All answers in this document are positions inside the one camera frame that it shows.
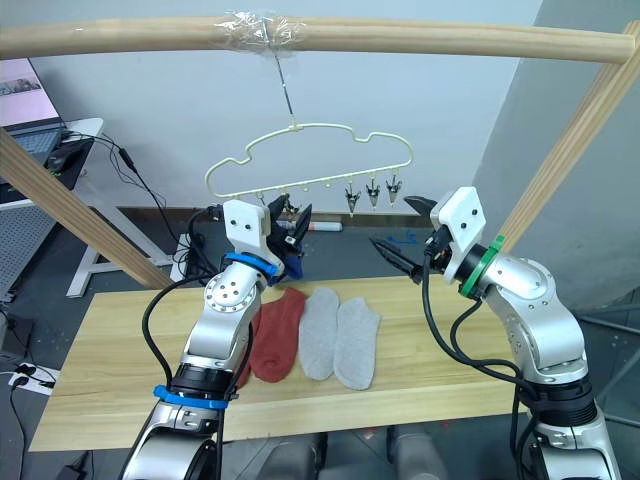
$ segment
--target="laptop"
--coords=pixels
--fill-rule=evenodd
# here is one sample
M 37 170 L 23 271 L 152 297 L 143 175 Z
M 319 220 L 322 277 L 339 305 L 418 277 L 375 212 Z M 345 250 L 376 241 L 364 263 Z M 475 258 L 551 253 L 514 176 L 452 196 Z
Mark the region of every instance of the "laptop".
M 28 58 L 0 61 L 0 127 L 44 165 L 64 123 Z M 0 178 L 0 185 L 7 183 Z

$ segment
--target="white wall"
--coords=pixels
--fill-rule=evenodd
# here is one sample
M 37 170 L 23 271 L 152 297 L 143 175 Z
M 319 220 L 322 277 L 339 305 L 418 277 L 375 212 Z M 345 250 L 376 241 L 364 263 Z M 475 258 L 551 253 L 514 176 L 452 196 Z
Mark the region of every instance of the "white wall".
M 531 25 L 539 0 L 368 2 L 272 1 L 268 11 L 292 15 L 430 18 Z M 0 0 L 2 26 L 108 17 L 214 15 L 230 7 L 264 11 L 257 1 Z M 273 61 L 251 53 L 146 52 L 39 58 L 34 65 L 65 120 L 102 117 L 152 188 L 170 206 L 209 204 L 202 175 L 244 145 L 288 125 Z M 350 124 L 360 134 L 392 131 L 413 142 L 416 161 L 401 173 L 402 194 L 438 198 L 472 181 L 503 103 L 516 59 L 367 53 L 296 53 L 283 61 L 300 122 Z M 303 132 L 273 143 L 251 167 L 229 167 L 225 191 L 395 163 L 405 153 L 388 142 L 354 148 L 344 136 Z M 106 156 L 90 175 L 118 205 L 150 205 L 121 184 Z M 378 211 L 389 208 L 384 197 Z M 360 211 L 370 211 L 364 183 Z M 344 183 L 292 192 L 295 203 L 346 211 Z M 395 211 L 408 211 L 404 205 Z
M 622 32 L 640 2 L 547 0 L 537 25 Z M 491 241 L 571 118 L 598 64 L 524 60 L 475 184 Z M 640 285 L 640 82 L 633 85 L 513 252 L 554 272 L 565 303 L 611 302 Z

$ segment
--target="laptop screen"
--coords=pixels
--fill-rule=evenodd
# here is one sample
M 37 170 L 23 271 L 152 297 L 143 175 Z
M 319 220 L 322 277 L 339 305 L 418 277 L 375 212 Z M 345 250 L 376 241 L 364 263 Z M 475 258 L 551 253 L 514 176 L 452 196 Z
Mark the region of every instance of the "laptop screen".
M 7 130 L 59 121 L 29 59 L 0 61 L 0 127 Z

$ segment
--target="robotic arm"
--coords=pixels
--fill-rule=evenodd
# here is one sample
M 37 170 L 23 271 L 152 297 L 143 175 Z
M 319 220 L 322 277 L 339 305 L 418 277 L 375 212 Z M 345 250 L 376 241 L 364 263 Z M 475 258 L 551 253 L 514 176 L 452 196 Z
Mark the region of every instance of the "robotic arm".
M 382 240 L 372 242 L 415 283 L 426 283 L 424 268 L 433 269 L 449 283 L 458 280 L 462 295 L 486 301 L 500 317 L 529 387 L 519 399 L 534 420 L 535 478 L 620 480 L 604 416 L 594 402 L 582 331 L 558 300 L 551 273 L 532 260 L 500 253 L 503 238 L 489 248 L 477 243 L 486 222 L 475 188 L 459 188 L 437 204 L 405 200 L 430 217 L 435 229 L 426 242 L 425 265 Z
M 180 366 L 158 385 L 151 411 L 125 462 L 123 480 L 220 478 L 224 412 L 237 398 L 235 383 L 251 348 L 250 322 L 268 285 L 301 275 L 300 241 L 311 206 L 289 234 L 276 219 L 283 195 L 269 208 L 231 200 L 223 205 L 227 238 L 235 252 L 204 289 L 204 308 L 191 330 Z

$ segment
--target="green ring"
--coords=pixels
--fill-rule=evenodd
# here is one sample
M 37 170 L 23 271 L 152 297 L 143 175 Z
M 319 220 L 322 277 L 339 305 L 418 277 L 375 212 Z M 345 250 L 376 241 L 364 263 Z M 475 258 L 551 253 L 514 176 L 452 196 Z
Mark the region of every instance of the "green ring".
M 482 258 L 476 265 L 476 268 L 473 269 L 473 272 L 471 272 L 471 275 L 469 275 L 469 278 L 467 278 L 467 280 L 462 284 L 462 288 L 460 288 L 461 295 L 467 298 L 469 297 L 469 294 L 471 293 L 471 290 L 473 290 L 473 287 L 475 286 L 476 282 L 482 276 L 482 274 L 487 270 L 487 268 L 489 267 L 489 264 L 491 263 L 491 260 L 493 260 L 493 257 L 495 257 L 496 254 L 502 248 L 503 243 L 504 243 L 504 235 L 498 235 L 496 239 L 493 242 L 491 242 L 491 245 L 489 245 L 489 248 L 487 249 L 487 251 L 484 252 L 484 255 L 482 255 Z

